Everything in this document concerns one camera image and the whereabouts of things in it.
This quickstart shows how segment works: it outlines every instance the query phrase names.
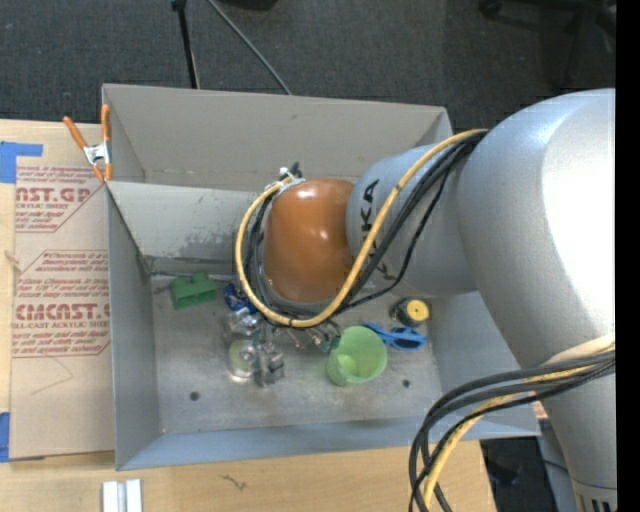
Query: green plastic cup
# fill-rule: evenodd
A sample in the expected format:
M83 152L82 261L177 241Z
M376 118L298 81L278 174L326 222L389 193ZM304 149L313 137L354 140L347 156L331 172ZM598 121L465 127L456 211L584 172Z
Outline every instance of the green plastic cup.
M327 360L327 374L336 386L362 384L377 377L387 366L387 347L374 331L348 327L340 344Z

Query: metal clamp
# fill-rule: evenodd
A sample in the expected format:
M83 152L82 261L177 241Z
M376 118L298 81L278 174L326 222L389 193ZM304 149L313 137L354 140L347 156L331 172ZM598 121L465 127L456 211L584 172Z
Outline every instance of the metal clamp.
M76 142L78 147L82 149L84 155L87 157L87 161L91 165L93 174L101 181L111 180L113 175L113 163L111 162L111 109L109 105L102 105L100 113L100 124L102 125L102 142L89 146L84 140L84 137L80 133L80 130L76 127L75 123L70 117L64 116L62 122L69 128L69 132ZM104 174L98 168L98 160L104 160L105 172Z

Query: green block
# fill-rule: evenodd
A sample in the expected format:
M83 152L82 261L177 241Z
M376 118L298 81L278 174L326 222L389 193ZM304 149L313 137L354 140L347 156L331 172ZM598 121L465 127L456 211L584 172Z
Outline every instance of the green block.
M175 309L182 309L216 298L218 288L206 272L189 277L176 277L171 281L171 298Z

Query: blue tape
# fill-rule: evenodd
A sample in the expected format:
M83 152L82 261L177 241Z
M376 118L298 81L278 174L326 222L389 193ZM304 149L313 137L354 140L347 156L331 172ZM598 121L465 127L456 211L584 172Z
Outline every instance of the blue tape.
M42 156L42 144L0 142L0 183L15 183L17 157Z
M9 413L0 413L0 462L9 462Z

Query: blue object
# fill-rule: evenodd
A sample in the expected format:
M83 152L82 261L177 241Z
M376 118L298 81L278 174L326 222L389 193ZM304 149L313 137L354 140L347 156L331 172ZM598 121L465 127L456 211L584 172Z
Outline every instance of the blue object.
M236 285L233 283L229 283L224 287L224 301L227 303L227 306L229 306L229 308L233 309L234 311L238 311L242 308L248 308L249 313L252 315L258 312L249 298L240 290L238 290L238 288L236 288Z
M385 331L382 327L378 324L374 324L373 322L364 323L362 326L374 331L382 338L385 345L389 345L398 350L415 352L427 342L426 336L420 334L411 327L394 327L390 331Z
M0 413L0 462L9 462L9 413Z
M42 144L0 142L0 183L16 182L18 156L42 156Z

